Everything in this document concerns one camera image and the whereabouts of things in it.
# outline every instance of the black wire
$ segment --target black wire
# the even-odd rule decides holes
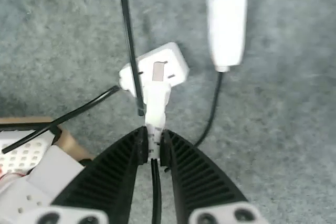
[[[58,119],[53,120],[52,122],[48,123],[46,126],[32,132],[31,134],[29,134],[28,136],[25,136],[24,138],[20,139],[19,141],[15,142],[14,144],[11,144],[10,146],[8,146],[6,148],[3,148],[2,153],[6,154],[6,153],[20,147],[21,145],[29,142],[30,140],[40,136],[41,134],[47,132],[48,130],[50,130],[50,128],[55,127],[59,124],[62,124],[65,121],[68,121],[69,119],[72,119],[75,116],[78,116],[79,114],[89,110],[90,108],[96,106],[97,104],[104,101],[106,98],[108,98],[111,95],[113,95],[114,93],[116,93],[119,89],[120,88],[118,86],[113,86],[112,88],[108,89],[103,94],[97,96],[96,98],[94,98],[90,102],[84,104],[83,106],[81,106],[81,107],[79,107],[79,108],[61,116]]]
[[[208,123],[206,124],[206,127],[205,127],[202,135],[199,137],[199,139],[194,144],[195,147],[199,147],[204,142],[206,136],[208,135],[208,133],[209,133],[211,127],[212,127],[212,123],[214,121],[215,114],[216,114],[216,108],[217,108],[217,104],[218,104],[218,97],[219,97],[219,93],[220,93],[220,90],[221,90],[220,88],[222,86],[223,76],[224,76],[224,73],[218,72],[217,84],[216,84],[216,88],[215,88],[214,98],[212,100],[210,117],[208,119]],[[167,172],[170,171],[170,169],[166,168],[164,171],[167,173]]]
[[[123,19],[124,19],[128,55],[130,58],[130,64],[131,64],[132,74],[134,78],[135,93],[137,94],[136,99],[137,99],[137,104],[138,104],[138,115],[144,116],[142,87],[140,84],[139,70],[138,70],[138,65],[136,63],[137,61],[135,59],[132,24],[131,24],[128,0],[121,0],[121,7],[122,7],[122,14],[123,14]]]
[[[162,199],[160,173],[157,159],[151,159],[152,183],[153,183],[153,215],[152,224],[161,223]]]

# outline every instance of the white usb power adapter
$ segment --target white usb power adapter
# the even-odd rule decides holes
[[[218,72],[239,65],[245,47],[247,0],[207,0],[208,39]]]

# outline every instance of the screw hole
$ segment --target screw hole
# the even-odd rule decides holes
[[[201,214],[197,219],[197,224],[217,224],[217,221],[211,214]]]
[[[247,209],[237,209],[235,211],[235,217],[239,222],[254,221],[254,215],[250,210]]]
[[[59,219],[59,214],[56,212],[50,212],[43,215],[37,222],[37,224],[56,224]]]
[[[85,217],[84,219],[80,220],[78,224],[98,224],[99,221],[95,216],[88,216]]]

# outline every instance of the gray carpet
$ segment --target gray carpet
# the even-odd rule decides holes
[[[130,0],[137,55],[175,41],[190,67],[172,90],[167,128],[194,141],[217,73],[205,0]],[[201,146],[271,223],[336,223],[336,0],[248,0],[243,64],[225,77]],[[118,83],[127,63],[119,0],[0,0],[0,116],[57,117]],[[98,154],[143,124],[119,92],[65,127]],[[175,223],[161,174],[162,223]],[[150,223],[140,167],[130,223]]]

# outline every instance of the metal prong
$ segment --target metal prong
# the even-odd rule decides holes
[[[153,65],[153,81],[163,81],[164,62],[154,62]]]

